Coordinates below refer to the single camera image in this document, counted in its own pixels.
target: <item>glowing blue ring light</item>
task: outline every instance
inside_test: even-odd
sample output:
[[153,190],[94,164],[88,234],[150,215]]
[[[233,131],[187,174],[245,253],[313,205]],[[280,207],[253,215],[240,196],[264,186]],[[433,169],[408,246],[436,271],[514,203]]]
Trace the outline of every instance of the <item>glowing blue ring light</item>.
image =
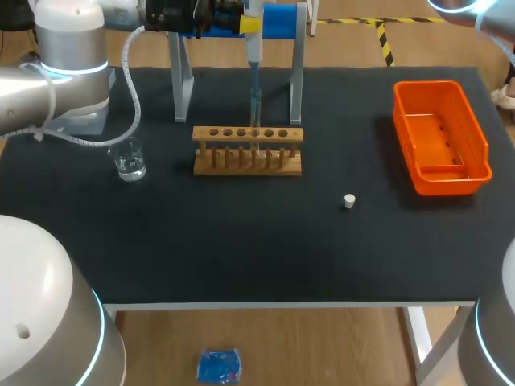
[[104,307],[102,306],[102,303],[100,303],[100,299],[98,298],[97,294],[95,294],[95,291],[93,291],[93,295],[95,295],[95,299],[98,303],[98,308],[100,309],[100,320],[101,320],[101,326],[100,326],[100,338],[98,339],[97,349],[95,350],[95,354],[93,355],[93,358],[91,359],[91,363],[89,364],[88,368],[84,372],[84,375],[79,379],[79,381],[75,384],[75,386],[82,386],[84,382],[88,379],[89,374],[93,370],[93,367],[95,366],[95,363],[97,362],[98,356],[100,355],[100,351],[102,349],[102,342],[104,342],[104,333],[105,333],[105,319],[104,319]]
[[55,74],[60,75],[88,75],[88,74],[94,74],[95,72],[100,72],[104,69],[106,69],[108,66],[108,62],[105,62],[101,66],[90,68],[89,70],[59,70],[58,68],[52,68],[50,66],[47,66],[45,63],[41,63],[41,67],[43,67],[45,70],[49,72],[54,72]]
[[480,302],[478,301],[477,305],[476,305],[476,332],[477,332],[477,338],[480,341],[480,346],[481,346],[481,349],[483,350],[484,356],[486,356],[486,359],[488,359],[490,365],[492,365],[492,367],[496,371],[497,375],[500,378],[502,378],[502,380],[504,382],[506,382],[506,384],[508,386],[515,386],[515,384],[511,380],[509,380],[509,378],[506,376],[506,374],[504,374],[502,372],[502,370],[499,368],[499,366],[497,366],[497,364],[494,362],[492,356],[490,355],[490,353],[488,352],[488,349],[486,348],[486,346],[484,344],[483,336],[481,335],[481,331],[480,331],[479,313],[480,313]]
[[455,10],[451,10],[451,9],[447,9],[447,8],[442,8],[441,6],[437,6],[436,4],[434,4],[431,0],[427,0],[427,2],[429,2],[429,5],[432,6],[433,8],[435,8],[436,10],[439,10],[440,12],[443,12],[444,14],[461,14],[462,12],[467,12],[467,11],[470,11],[470,10],[474,10],[479,13],[479,12],[484,12],[485,9],[488,9],[495,1],[493,0],[476,0],[475,2],[473,2],[472,4],[468,5],[468,6],[464,6],[462,8],[458,8],[458,9],[455,9]]

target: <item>table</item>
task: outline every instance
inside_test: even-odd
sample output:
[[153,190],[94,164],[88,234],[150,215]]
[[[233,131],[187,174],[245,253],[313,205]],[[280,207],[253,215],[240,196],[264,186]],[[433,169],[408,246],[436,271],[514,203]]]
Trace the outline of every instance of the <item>table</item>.
[[[140,183],[119,181],[105,150],[52,138],[13,138],[0,163],[0,213],[57,237],[113,310],[410,306],[428,351],[413,307],[473,304],[515,234],[515,153],[475,69],[307,69],[303,176],[247,179],[193,177],[191,133],[248,125],[248,71],[195,70],[186,125],[174,123],[169,71],[133,74]],[[288,126],[287,74],[263,70],[263,126]],[[109,138],[133,116],[118,79]],[[472,197],[424,199],[411,185],[393,84],[426,79],[460,82],[489,142],[493,179]],[[340,209],[346,193],[352,211]]]

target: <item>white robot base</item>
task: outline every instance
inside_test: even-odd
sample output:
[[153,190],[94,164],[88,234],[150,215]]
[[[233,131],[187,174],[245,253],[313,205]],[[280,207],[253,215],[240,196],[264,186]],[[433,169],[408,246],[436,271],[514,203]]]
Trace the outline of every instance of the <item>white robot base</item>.
[[0,216],[0,386],[121,386],[122,337],[63,246]]

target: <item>wooden test tube rack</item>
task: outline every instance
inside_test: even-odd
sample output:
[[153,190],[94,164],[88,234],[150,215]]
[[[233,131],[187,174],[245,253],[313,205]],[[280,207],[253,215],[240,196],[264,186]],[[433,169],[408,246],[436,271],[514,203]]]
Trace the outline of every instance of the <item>wooden test tube rack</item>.
[[[200,145],[195,157],[196,175],[302,174],[302,129],[195,126],[193,141]],[[220,142],[239,144],[230,148],[220,146]]]

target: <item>orange plastic basket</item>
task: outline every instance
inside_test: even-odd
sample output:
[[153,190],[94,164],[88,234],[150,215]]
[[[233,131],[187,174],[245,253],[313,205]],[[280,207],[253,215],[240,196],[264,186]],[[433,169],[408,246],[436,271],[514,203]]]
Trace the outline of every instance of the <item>orange plastic basket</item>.
[[420,195],[471,195],[492,178],[488,143],[461,86],[399,82],[393,121]]

